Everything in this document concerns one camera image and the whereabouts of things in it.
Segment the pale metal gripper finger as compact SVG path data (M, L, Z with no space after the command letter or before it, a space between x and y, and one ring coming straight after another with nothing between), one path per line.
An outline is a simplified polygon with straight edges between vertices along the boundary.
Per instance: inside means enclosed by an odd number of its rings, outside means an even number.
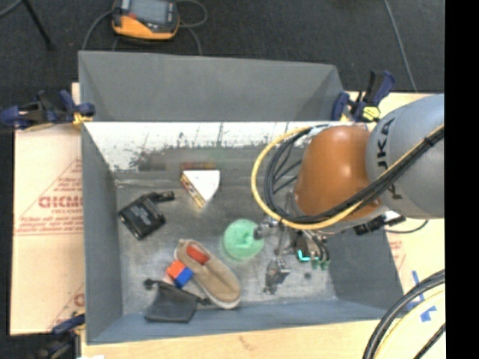
M253 229L255 240L265 239L279 228L279 221L272 217L264 217Z
M287 267L284 259L272 259L266 267L265 285L263 291L266 294L274 295L278 287L283 284L290 273L291 270Z

